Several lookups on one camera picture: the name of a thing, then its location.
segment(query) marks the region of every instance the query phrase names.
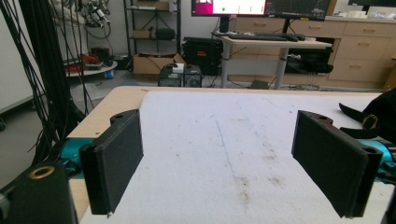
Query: black bag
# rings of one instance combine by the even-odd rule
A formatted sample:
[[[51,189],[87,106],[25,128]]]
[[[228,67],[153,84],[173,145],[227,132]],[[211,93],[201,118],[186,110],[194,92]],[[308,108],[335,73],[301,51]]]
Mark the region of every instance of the black bag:
[[[359,139],[380,136],[396,144],[396,89],[386,91],[376,97],[362,112],[342,104],[340,108],[363,126],[362,130],[340,128],[343,132]]]

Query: keyboard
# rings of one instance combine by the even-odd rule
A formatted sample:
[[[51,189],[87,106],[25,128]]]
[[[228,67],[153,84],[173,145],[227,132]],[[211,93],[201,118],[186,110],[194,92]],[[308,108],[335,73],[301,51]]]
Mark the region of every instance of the keyboard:
[[[289,41],[305,40],[305,35],[302,34],[283,34],[283,33],[267,33],[267,32],[256,32],[255,35],[276,35],[287,38]]]
[[[288,41],[287,38],[276,35],[228,35],[228,37],[240,40]]]

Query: drawer handle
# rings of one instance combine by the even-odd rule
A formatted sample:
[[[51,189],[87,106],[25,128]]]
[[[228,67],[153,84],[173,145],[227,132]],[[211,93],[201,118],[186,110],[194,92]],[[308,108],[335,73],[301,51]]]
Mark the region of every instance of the drawer handle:
[[[361,68],[361,64],[350,64],[350,68]]]
[[[314,30],[318,30],[318,29],[321,28],[321,26],[319,26],[319,25],[309,25],[309,28],[310,29],[314,29]]]
[[[375,28],[366,28],[366,27],[364,27],[364,28],[363,28],[363,31],[364,31],[364,32],[375,32],[376,29],[375,29]]]
[[[254,25],[256,25],[256,26],[266,26],[267,23],[266,22],[254,21]]]
[[[371,45],[371,42],[370,41],[359,41],[358,45],[369,46],[369,45]]]

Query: monitor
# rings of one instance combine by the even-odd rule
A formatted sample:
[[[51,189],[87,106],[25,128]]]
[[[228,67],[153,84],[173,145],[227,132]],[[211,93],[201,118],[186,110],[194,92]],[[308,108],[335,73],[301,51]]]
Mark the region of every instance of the monitor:
[[[193,17],[220,17],[219,31],[228,31],[231,15],[264,16],[266,0],[191,0]]]
[[[265,16],[283,18],[287,32],[290,20],[324,21],[331,0],[267,0]]]
[[[370,7],[396,7],[396,0],[349,0],[348,5],[363,6],[366,13]]]

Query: wooden cabinet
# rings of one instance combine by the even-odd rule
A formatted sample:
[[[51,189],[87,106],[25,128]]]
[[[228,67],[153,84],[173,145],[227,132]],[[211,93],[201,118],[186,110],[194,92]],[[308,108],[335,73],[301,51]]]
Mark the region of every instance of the wooden cabinet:
[[[237,32],[279,32],[284,20],[274,18],[237,18]],[[332,18],[326,21],[293,21],[294,31],[311,37],[334,40],[333,53],[328,63],[333,71],[317,77],[320,86],[382,89],[395,65],[391,56],[396,53],[396,21],[351,20]],[[258,59],[261,55],[276,55],[278,49],[233,49],[235,57]],[[286,84],[305,84],[309,75],[286,74]],[[255,79],[271,80],[271,77]]]

